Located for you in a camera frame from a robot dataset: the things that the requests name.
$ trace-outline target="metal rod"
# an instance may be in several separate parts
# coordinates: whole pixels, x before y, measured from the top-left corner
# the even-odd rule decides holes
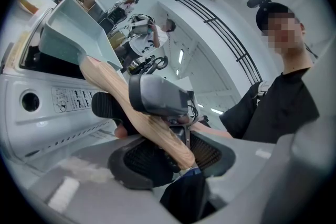
[[[246,54],[244,54],[244,55],[242,55],[242,56],[240,56],[237,60],[236,60],[236,62],[238,62],[238,61],[240,61],[240,60],[242,60],[242,58],[243,57],[245,57],[246,56]]]
[[[199,4],[198,4],[199,2],[197,2],[196,0],[189,0],[189,1],[193,1],[193,3],[194,3],[195,5],[197,5],[197,7],[202,8],[202,9],[207,13],[207,15],[208,15],[210,18],[211,18],[211,17],[218,18],[218,17],[216,16],[216,14],[211,13],[210,10],[208,10],[207,8],[204,8],[204,7],[202,7],[201,5],[199,5]]]
[[[183,0],[182,1],[179,1],[180,3],[182,3],[184,6],[186,6],[188,9],[191,9],[194,13],[196,13],[200,18],[202,18],[202,20],[205,20],[206,18],[203,18],[202,15],[200,15],[198,12],[196,12],[195,10],[193,10],[191,7],[190,7],[190,4],[188,2],[184,2]]]
[[[204,23],[208,23],[208,22],[212,22],[213,20],[217,20],[217,18],[212,18],[212,19],[209,19],[209,20],[205,20]]]
[[[206,19],[211,19],[211,17],[210,17],[209,14],[205,14],[205,13],[204,13],[205,11],[204,11],[204,10],[201,10],[199,7],[195,6],[195,4],[192,3],[192,1],[190,1],[190,0],[182,0],[182,1],[185,1],[185,2],[187,2],[188,4],[192,5],[192,6],[193,6],[194,8],[196,8],[200,13],[202,13],[202,14],[205,16]]]
[[[227,35],[227,38],[229,37],[232,41],[233,41],[233,43],[235,44],[235,47],[237,47],[238,49],[239,49],[239,54],[240,55],[243,55],[243,54],[245,54],[245,52],[244,52],[244,50],[242,49],[242,47],[240,46],[240,44],[237,42],[237,40],[235,40],[228,32],[227,32],[227,30],[226,30],[226,28],[224,28],[220,23],[218,23],[218,22],[214,22],[214,24],[216,25],[218,25],[224,32],[225,32],[225,34]]]
[[[200,3],[199,1],[197,0],[193,0],[194,2],[198,3],[199,6],[203,7],[205,10],[207,10],[211,15],[213,15],[214,17],[217,17],[211,10],[209,10],[206,6],[204,6],[202,3]],[[227,30],[234,36],[234,38],[239,42],[239,44],[241,45],[241,47],[243,48],[244,52],[248,55],[249,58],[251,58],[250,54],[248,53],[248,51],[245,49],[244,45],[242,44],[242,42],[239,40],[239,38],[231,31],[230,28],[227,27],[227,25],[219,18],[218,21],[220,21],[224,26],[225,28],[227,28]],[[260,77],[261,79],[261,76],[260,76],[260,73],[256,67],[256,65],[254,64],[253,60],[251,61],[252,62],[252,65],[255,67],[257,73],[258,73],[258,76]]]
[[[208,24],[218,35],[219,37],[222,39],[222,41],[224,41],[224,43],[226,44],[227,47],[229,47],[230,51],[233,53],[233,55],[236,57],[236,59],[238,58],[237,55],[235,54],[235,52],[232,50],[232,48],[228,45],[228,43],[224,40],[224,38],[216,31],[216,29],[211,25]]]

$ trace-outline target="black vent grille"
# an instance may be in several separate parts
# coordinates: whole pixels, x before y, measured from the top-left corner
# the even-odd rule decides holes
[[[222,153],[215,147],[206,143],[197,136],[190,134],[190,147],[196,158],[196,164],[200,170],[204,170],[217,163],[222,157]]]
[[[153,187],[163,186],[172,181],[173,171],[168,165],[165,151],[150,140],[129,150],[124,157],[126,167],[153,182]]]

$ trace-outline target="black cap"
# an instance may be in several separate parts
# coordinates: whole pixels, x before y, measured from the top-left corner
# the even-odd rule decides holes
[[[256,15],[257,26],[261,31],[263,24],[267,24],[269,13],[292,13],[292,11],[287,6],[276,2],[261,5]]]

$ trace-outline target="man's hand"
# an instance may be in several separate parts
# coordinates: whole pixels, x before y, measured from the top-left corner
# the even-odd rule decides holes
[[[149,23],[148,25],[149,25],[149,28],[153,30],[153,32],[158,32],[155,24]]]

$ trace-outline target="wooden handle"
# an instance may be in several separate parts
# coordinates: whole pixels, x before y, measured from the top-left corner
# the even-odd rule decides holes
[[[178,163],[181,169],[187,169],[195,163],[194,154],[170,130],[160,117],[145,115],[131,106],[128,85],[106,62],[99,62],[86,56],[80,64],[85,79],[94,86],[109,92],[121,105],[136,130],[163,148]]]

